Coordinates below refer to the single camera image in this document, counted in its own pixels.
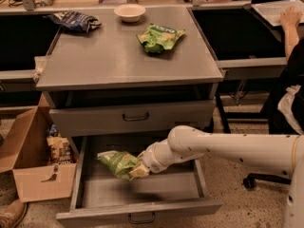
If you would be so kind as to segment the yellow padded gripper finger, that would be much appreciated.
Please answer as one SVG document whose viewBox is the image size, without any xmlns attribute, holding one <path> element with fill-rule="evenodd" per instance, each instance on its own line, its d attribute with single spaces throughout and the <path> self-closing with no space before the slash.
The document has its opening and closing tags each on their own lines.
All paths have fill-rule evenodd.
<svg viewBox="0 0 304 228">
<path fill-rule="evenodd" d="M 149 169 L 144 166 L 141 162 L 140 164 L 136 165 L 129 174 L 134 178 L 143 178 L 149 175 Z"/>
</svg>

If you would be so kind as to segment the person forearm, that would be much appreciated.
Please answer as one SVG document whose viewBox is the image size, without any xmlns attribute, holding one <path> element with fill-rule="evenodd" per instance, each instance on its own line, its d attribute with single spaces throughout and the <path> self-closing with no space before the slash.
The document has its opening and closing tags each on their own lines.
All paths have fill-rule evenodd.
<svg viewBox="0 0 304 228">
<path fill-rule="evenodd" d="M 285 55 L 286 59 L 289 59 L 293 49 L 299 42 L 299 36 L 297 33 L 297 28 L 285 28 Z"/>
</svg>

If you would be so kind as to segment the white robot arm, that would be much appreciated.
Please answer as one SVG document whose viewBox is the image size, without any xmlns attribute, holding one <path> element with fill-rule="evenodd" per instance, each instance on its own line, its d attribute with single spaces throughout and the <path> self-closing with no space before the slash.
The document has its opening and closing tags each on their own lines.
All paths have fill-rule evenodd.
<svg viewBox="0 0 304 228">
<path fill-rule="evenodd" d="M 165 140 L 150 144 L 130 174 L 146 177 L 175 163 L 205 153 L 274 174 L 287 174 L 291 186 L 282 228 L 304 228 L 304 136 L 206 133 L 188 125 L 170 130 Z"/>
</svg>

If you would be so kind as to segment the person's hand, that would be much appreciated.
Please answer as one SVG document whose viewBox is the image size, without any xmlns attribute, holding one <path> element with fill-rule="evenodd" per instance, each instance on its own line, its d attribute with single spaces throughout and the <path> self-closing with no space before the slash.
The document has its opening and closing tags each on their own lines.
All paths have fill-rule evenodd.
<svg viewBox="0 0 304 228">
<path fill-rule="evenodd" d="M 300 23 L 302 11 L 288 7 L 280 13 L 280 23 L 284 30 L 295 29 Z"/>
</svg>

